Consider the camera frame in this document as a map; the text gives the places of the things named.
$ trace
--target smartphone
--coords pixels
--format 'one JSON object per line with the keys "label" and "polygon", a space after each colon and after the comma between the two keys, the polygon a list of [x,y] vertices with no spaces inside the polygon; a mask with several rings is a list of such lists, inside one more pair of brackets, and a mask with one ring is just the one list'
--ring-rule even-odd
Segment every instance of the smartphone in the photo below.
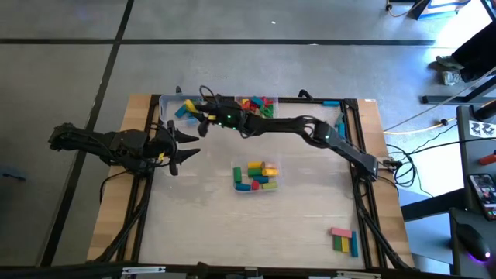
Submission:
{"label": "smartphone", "polygon": [[486,219],[496,220],[496,185],[493,177],[489,174],[471,174],[469,180]]}

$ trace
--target gray floor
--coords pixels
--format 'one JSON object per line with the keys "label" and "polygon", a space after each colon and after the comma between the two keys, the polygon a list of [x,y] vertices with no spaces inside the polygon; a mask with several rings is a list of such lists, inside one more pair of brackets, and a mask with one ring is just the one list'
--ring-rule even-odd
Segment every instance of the gray floor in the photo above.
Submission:
{"label": "gray floor", "polygon": [[[0,38],[113,38],[126,1],[0,2]],[[429,65],[452,53],[488,17],[472,1],[457,17],[417,22],[384,14],[384,1],[136,1],[125,38],[436,40],[427,46],[121,46],[96,131],[120,127],[130,94],[197,94],[206,84],[226,95],[374,98],[387,128],[428,108],[421,95],[453,95]],[[395,13],[408,6],[396,5]],[[28,174],[0,178],[0,264],[35,264],[53,221],[74,152],[48,149],[54,126],[84,126],[111,46],[0,45],[0,164]],[[397,130],[455,115],[442,107]],[[413,150],[441,129],[387,136]],[[456,130],[433,144],[456,140]],[[415,155],[422,188],[440,195],[462,186],[457,146]],[[439,177],[439,172],[453,175]],[[55,264],[85,260],[98,214],[98,187],[108,168],[89,156],[79,180]],[[419,184],[408,190],[423,194]]]}

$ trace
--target wooden table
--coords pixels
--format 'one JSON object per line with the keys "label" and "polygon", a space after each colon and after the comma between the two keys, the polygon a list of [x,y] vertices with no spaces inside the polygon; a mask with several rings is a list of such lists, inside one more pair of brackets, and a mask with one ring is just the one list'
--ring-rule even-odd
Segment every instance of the wooden table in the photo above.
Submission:
{"label": "wooden table", "polygon": [[[122,121],[121,130],[144,129],[150,106],[150,99],[150,95],[130,96],[126,114]],[[388,151],[384,141],[384,134],[382,133],[381,118],[379,116],[377,103],[374,100],[358,100],[358,106],[367,152],[376,157],[387,157]],[[158,113],[156,112],[154,122],[157,120]],[[357,134],[352,123],[350,123],[350,128],[352,131],[352,139],[356,143]],[[109,175],[121,171],[121,167],[112,167]],[[385,170],[380,170],[380,176],[390,180],[393,179],[392,174],[389,174]],[[122,228],[132,181],[132,175],[124,174],[107,182],[93,238],[88,251],[89,260],[98,257]],[[413,259],[408,246],[405,224],[398,203],[396,189],[389,183],[379,180],[374,182],[374,194],[382,233],[386,236],[389,243],[403,261],[413,267]],[[124,260],[131,259],[131,249],[133,248],[135,234],[136,226],[129,234]],[[378,267],[379,260],[377,256],[377,247],[374,242],[374,237],[368,229],[367,235],[372,264],[373,266]]]}

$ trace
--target yellow wooden block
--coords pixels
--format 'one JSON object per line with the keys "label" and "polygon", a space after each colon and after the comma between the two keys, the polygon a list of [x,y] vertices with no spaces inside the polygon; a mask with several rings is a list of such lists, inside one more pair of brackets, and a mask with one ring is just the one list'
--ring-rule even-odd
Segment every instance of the yellow wooden block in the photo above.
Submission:
{"label": "yellow wooden block", "polygon": [[277,175],[279,175],[279,170],[277,170],[277,169],[263,169],[262,175],[263,176],[277,176]]}
{"label": "yellow wooden block", "polygon": [[195,105],[193,104],[193,102],[191,100],[184,100],[184,105],[186,106],[186,109],[189,111],[189,112],[194,112],[194,113],[198,113],[198,110],[195,108]]}
{"label": "yellow wooden block", "polygon": [[248,162],[248,168],[262,168],[262,164],[264,162],[262,161],[257,161],[257,162]]}
{"label": "yellow wooden block", "polygon": [[341,252],[348,253],[350,251],[350,239],[341,237]]}

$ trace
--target sneaker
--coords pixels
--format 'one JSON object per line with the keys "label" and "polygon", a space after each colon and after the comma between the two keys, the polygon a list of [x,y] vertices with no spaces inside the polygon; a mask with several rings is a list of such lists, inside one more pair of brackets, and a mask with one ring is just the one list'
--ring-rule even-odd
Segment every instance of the sneaker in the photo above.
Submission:
{"label": "sneaker", "polygon": [[456,62],[456,60],[451,56],[436,56],[437,63],[443,65],[444,67],[451,67],[456,70],[461,70],[465,68],[462,64]]}
{"label": "sneaker", "polygon": [[456,72],[449,72],[449,71],[443,72],[444,85],[451,86],[451,85],[457,84],[457,83],[462,82],[462,81],[463,81],[462,75],[457,71]]}

